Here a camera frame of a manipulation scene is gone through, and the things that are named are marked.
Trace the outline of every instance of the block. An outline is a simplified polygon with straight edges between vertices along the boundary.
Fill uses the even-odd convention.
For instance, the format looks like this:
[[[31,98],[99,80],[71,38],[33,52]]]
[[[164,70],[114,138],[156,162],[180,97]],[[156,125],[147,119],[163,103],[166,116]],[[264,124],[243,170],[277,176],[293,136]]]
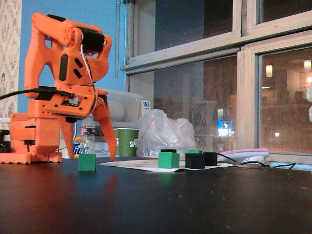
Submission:
[[[176,153],[176,149],[161,149],[161,152],[172,152],[172,153]]]
[[[95,171],[96,154],[80,154],[78,158],[78,171]]]
[[[204,155],[205,155],[205,166],[217,165],[217,153],[216,152],[204,152]]]
[[[160,152],[158,154],[159,168],[179,168],[180,154],[174,152]]]
[[[198,153],[185,154],[185,167],[191,169],[205,168],[205,155]]]
[[[188,153],[192,153],[192,154],[201,154],[202,151],[201,150],[188,150]]]

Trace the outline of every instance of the orange robotic arm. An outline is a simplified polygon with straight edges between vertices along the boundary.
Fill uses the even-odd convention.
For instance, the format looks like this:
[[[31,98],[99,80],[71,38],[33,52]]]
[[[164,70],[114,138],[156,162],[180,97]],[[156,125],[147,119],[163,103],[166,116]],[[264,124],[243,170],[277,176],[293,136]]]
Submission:
[[[46,45],[46,40],[51,42],[50,46]],[[111,45],[111,37],[103,35],[102,30],[93,25],[35,13],[32,17],[32,39],[25,61],[25,88],[39,87],[40,73],[47,64],[53,74],[55,88],[74,94],[74,97],[56,93],[42,99],[38,93],[27,93],[28,98],[36,98],[31,102],[31,116],[37,118],[39,113],[56,116],[66,146],[72,149],[72,123],[93,111],[109,143],[110,157],[114,159],[116,138],[109,107],[104,101],[107,92],[93,84],[108,71]]]

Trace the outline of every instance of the dark table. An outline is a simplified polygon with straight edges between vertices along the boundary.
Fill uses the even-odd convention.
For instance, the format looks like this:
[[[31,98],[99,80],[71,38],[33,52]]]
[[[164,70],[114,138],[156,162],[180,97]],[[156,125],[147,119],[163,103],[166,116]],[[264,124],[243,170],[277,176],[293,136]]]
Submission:
[[[77,159],[0,164],[0,233],[312,233],[312,175],[261,167],[79,172]]]

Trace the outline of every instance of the robotic arm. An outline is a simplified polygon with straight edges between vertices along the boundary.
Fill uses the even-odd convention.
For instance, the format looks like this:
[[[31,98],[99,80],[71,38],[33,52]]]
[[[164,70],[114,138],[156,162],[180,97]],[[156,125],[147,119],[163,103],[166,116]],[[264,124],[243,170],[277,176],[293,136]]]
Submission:
[[[11,153],[1,153],[0,162],[61,161],[55,153],[62,129],[70,158],[73,157],[73,123],[93,113],[114,159],[116,137],[110,120],[107,91],[94,82],[108,71],[112,39],[100,28],[62,17],[35,13],[32,39],[25,61],[25,89],[39,89],[26,96],[28,113],[11,115]],[[55,87],[39,86],[39,76],[48,65]]]

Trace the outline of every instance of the window pane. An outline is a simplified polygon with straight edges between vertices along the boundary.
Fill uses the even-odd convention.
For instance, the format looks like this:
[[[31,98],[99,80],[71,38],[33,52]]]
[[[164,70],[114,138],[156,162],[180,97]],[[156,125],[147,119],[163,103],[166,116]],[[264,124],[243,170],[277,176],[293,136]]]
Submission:
[[[191,63],[131,76],[131,92],[143,94],[153,109],[186,118],[197,148],[236,149],[237,56]]]
[[[137,0],[135,55],[232,31],[233,0]]]
[[[305,72],[306,59],[312,59],[311,48],[260,56],[261,147],[278,152],[312,152],[311,103],[306,100],[312,73]],[[267,65],[272,65],[272,77]]]
[[[258,0],[258,23],[312,10],[311,0]]]

